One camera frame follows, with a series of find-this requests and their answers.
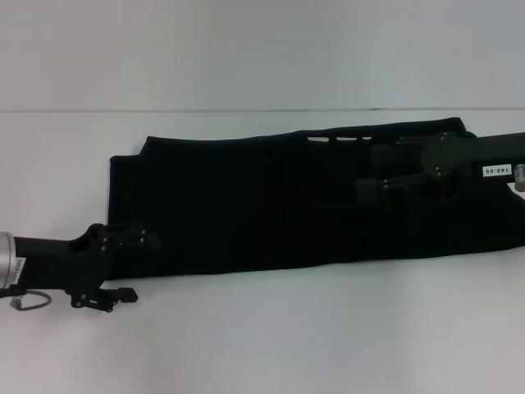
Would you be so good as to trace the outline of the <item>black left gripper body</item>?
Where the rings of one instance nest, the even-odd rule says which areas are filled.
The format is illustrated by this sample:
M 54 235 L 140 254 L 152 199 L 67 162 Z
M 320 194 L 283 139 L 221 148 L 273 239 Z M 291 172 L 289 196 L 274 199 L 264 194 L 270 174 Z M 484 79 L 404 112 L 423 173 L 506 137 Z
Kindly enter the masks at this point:
M 62 290 L 73 294 L 102 288 L 112 252 L 105 226 L 94 224 L 69 241 L 16 237 L 16 256 L 25 260 L 16 286 L 26 291 Z

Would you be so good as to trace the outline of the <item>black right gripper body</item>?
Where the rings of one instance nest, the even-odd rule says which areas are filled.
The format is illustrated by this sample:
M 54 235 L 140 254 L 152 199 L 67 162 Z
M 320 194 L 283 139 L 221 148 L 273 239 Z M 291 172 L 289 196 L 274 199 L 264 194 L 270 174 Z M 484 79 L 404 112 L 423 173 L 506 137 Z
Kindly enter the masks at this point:
M 456 195 L 480 183 L 512 183 L 524 192 L 524 134 L 467 138 L 453 132 L 431 137 L 422 150 L 422 173 L 441 179 L 441 194 Z

